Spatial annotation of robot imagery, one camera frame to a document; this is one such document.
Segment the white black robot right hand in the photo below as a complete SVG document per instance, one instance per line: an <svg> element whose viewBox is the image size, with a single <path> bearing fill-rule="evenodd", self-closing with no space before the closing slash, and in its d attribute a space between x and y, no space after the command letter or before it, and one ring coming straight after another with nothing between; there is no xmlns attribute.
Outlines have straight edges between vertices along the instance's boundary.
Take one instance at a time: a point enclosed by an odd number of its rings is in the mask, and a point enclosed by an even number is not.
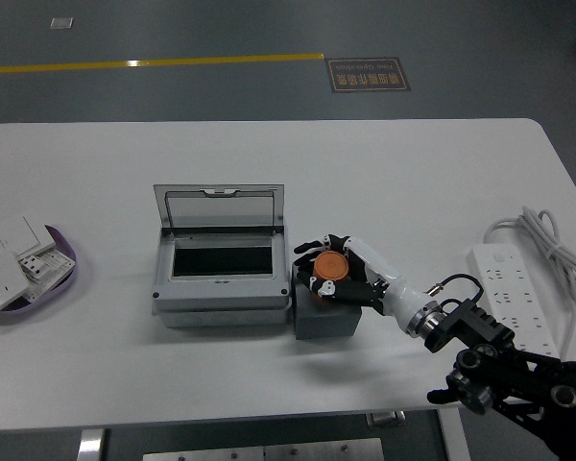
<svg viewBox="0 0 576 461"><path fill-rule="evenodd" d="M335 252L348 264L348 276L333 280L314 273L317 257ZM327 234L294 249L298 280L315 296L330 302L368 306L393 316L406 334L420 335L421 324L437 309L433 298L411 287L406 278L377 251L354 236Z"/></svg>

